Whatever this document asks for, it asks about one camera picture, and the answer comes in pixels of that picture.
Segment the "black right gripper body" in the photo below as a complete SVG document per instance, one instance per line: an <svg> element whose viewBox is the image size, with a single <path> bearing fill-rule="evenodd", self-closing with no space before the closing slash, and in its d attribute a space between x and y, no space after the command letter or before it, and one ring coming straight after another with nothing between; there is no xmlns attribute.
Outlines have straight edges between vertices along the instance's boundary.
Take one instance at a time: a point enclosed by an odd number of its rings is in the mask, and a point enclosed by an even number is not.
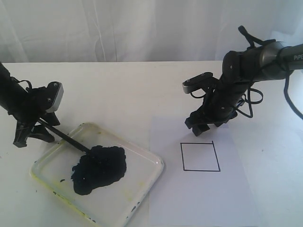
<svg viewBox="0 0 303 227"><path fill-rule="evenodd" d="M248 82L227 84L220 79L204 79L198 88L205 91L202 106L193 111L185 125L193 130L208 130L209 124L217 127L233 118L237 103L249 88Z"/></svg>

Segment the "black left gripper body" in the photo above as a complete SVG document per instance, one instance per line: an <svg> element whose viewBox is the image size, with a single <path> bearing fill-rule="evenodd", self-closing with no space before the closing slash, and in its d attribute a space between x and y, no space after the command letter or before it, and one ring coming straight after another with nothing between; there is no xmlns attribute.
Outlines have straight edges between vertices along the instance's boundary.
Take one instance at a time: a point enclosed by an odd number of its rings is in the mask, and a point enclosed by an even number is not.
<svg viewBox="0 0 303 227"><path fill-rule="evenodd" d="M8 87L8 115L12 115L17 122L35 124L47 112L46 88L26 88L21 86Z"/></svg>

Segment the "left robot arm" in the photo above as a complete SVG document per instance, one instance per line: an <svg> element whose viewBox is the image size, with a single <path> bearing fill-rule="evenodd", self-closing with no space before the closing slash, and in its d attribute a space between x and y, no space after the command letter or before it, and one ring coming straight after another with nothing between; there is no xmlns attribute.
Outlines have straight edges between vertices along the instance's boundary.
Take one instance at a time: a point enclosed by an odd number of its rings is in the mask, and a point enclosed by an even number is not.
<svg viewBox="0 0 303 227"><path fill-rule="evenodd" d="M17 121L13 144L18 148L26 147L28 138L54 142L54 136L45 126L36 123L42 119L51 126L60 125L54 112L64 93L62 83L53 81L46 87L33 88L30 81L25 80L28 87L23 88L21 82L0 65L0 105Z"/></svg>

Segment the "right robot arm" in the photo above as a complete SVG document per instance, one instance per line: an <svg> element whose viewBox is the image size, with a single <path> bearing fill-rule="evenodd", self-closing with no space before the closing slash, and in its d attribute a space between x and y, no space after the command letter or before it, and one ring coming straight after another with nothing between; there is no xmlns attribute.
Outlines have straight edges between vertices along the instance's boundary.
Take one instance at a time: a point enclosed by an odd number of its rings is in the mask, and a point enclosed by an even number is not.
<svg viewBox="0 0 303 227"><path fill-rule="evenodd" d="M286 46L283 42L250 47L246 51L229 51L222 63L222 75L215 78L211 72L204 72L183 82L186 94L201 89L204 91L202 105L185 120L188 129L199 136L242 114L253 117L252 105L262 100L252 101L251 92L262 95L252 86L256 82L285 80L284 96L293 112L302 118L288 94L290 75L303 68L303 46Z"/></svg>

